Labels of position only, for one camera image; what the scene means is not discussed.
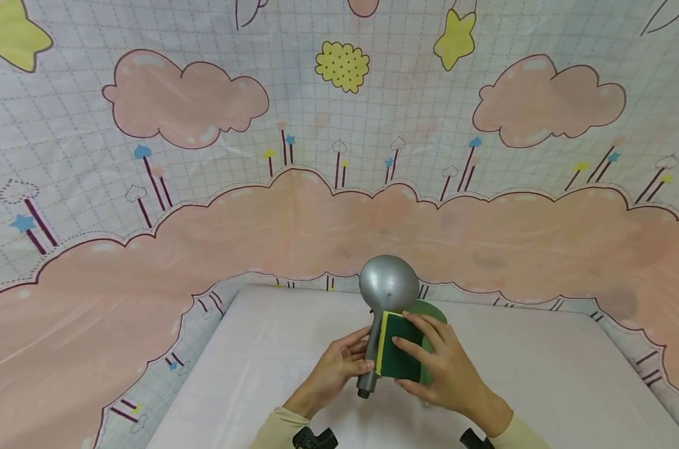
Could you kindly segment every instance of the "yellow star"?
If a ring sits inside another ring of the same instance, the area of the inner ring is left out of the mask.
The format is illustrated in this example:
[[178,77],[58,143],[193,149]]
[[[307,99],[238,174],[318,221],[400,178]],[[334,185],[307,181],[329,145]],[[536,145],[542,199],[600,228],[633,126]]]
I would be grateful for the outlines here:
[[444,34],[434,44],[434,54],[441,58],[441,64],[447,72],[454,68],[460,57],[473,53],[471,30],[475,23],[475,12],[468,13],[462,18],[459,18],[459,14],[453,9],[446,13]]
[[52,47],[52,39],[27,18],[22,0],[0,0],[0,57],[34,72],[36,55]]

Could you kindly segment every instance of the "printed backdrop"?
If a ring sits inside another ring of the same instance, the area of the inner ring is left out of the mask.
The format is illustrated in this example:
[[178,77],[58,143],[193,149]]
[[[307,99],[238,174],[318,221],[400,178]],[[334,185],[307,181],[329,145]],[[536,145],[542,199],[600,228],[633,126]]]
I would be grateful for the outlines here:
[[242,284],[383,253],[679,423],[679,0],[0,0],[0,449],[144,448]]

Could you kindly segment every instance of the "sleeve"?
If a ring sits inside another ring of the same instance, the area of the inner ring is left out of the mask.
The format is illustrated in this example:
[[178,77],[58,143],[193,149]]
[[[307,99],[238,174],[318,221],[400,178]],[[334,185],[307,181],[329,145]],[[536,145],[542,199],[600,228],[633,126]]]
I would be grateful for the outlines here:
[[309,420],[306,417],[277,407],[259,427],[249,449],[294,449],[292,439],[302,427],[308,425]]
[[516,413],[504,433],[489,441],[494,449],[549,449],[549,445]]

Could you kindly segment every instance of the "hand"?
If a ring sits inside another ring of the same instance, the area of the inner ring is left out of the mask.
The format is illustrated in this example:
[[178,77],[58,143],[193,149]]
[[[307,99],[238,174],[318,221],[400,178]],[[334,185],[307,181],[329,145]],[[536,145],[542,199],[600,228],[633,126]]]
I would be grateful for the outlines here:
[[470,418],[490,438],[504,433],[514,412],[481,380],[453,328],[426,315],[404,312],[404,317],[424,333],[434,354],[399,337],[392,341],[399,349],[419,360],[432,374],[433,381],[430,385],[407,379],[395,379],[395,382],[425,402]]
[[333,341],[324,352],[307,380],[284,403],[284,408],[311,420],[322,408],[334,401],[347,382],[374,368],[372,360],[363,360],[372,326]]

